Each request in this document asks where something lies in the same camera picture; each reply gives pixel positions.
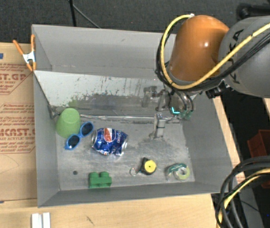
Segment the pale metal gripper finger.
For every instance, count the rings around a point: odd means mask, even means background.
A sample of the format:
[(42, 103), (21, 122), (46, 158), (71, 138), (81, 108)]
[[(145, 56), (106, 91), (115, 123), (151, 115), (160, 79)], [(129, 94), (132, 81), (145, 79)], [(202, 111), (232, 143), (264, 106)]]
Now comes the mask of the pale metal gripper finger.
[(147, 108), (149, 106), (151, 98), (158, 97), (157, 87), (149, 86), (144, 88), (144, 97), (142, 99), (142, 107)]
[(166, 119), (163, 117), (162, 114), (155, 114), (154, 116), (154, 130), (149, 137), (152, 139), (161, 138), (164, 135), (166, 125)]

